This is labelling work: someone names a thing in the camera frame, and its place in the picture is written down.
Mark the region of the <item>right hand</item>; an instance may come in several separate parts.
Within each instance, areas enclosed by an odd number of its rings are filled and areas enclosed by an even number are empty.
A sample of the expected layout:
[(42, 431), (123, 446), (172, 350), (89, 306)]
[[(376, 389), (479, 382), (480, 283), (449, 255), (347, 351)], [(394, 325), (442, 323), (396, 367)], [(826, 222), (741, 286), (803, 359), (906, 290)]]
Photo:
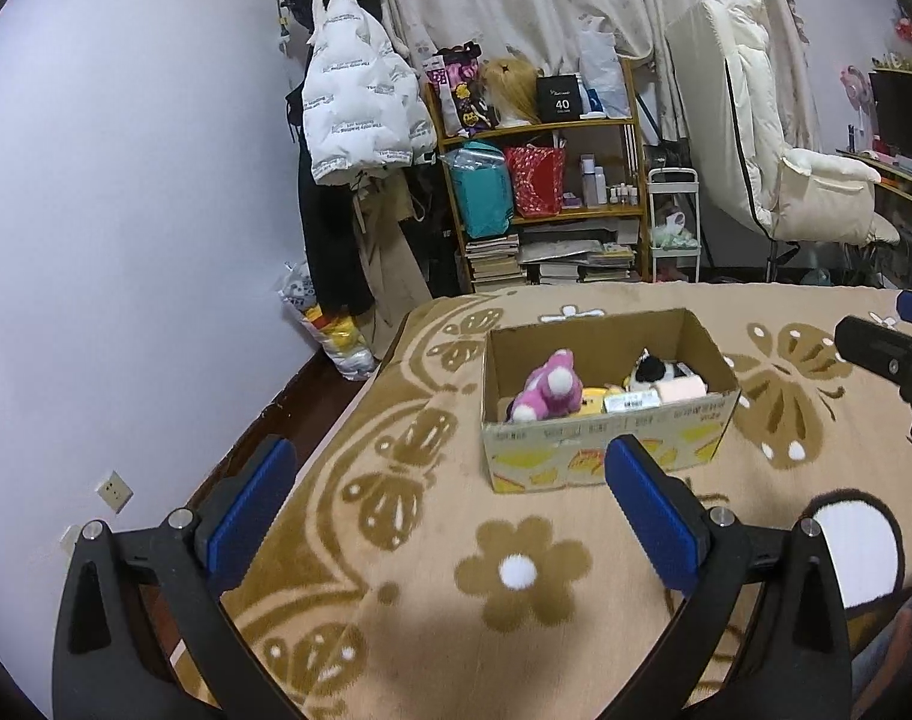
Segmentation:
[(851, 718), (912, 718), (912, 595), (853, 660)]

